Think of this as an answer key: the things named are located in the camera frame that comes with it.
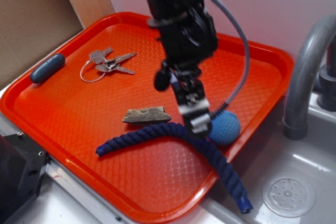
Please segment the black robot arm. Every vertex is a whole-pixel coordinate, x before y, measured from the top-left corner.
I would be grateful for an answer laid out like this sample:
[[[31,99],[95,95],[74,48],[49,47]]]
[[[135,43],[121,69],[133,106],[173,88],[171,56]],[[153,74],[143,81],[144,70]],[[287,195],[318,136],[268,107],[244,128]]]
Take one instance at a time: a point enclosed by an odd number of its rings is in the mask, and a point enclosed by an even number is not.
[[[190,137],[202,139],[212,130],[209,102],[199,80],[199,63],[211,57],[218,46],[212,17],[204,0],[147,0],[148,26],[160,33],[165,60],[154,87],[172,87],[177,106]]]

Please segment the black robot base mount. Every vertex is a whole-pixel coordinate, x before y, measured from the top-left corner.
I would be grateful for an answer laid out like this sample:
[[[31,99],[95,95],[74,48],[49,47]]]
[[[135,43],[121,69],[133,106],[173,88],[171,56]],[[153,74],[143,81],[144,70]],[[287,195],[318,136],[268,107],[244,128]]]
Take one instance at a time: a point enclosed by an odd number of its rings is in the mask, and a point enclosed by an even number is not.
[[[28,135],[1,136],[1,223],[9,223],[38,198],[47,158]]]

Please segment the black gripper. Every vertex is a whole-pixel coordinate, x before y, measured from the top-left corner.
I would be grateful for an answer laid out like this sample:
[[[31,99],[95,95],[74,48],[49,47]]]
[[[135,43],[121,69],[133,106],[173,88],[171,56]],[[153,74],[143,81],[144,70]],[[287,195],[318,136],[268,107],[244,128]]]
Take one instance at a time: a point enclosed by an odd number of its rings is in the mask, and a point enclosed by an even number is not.
[[[212,130],[209,102],[198,64],[213,55],[217,49],[213,19],[204,6],[183,10],[152,7],[148,25],[160,33],[166,59],[154,79],[154,87],[164,91],[173,87],[178,110],[183,115],[188,135],[194,139],[206,138]]]

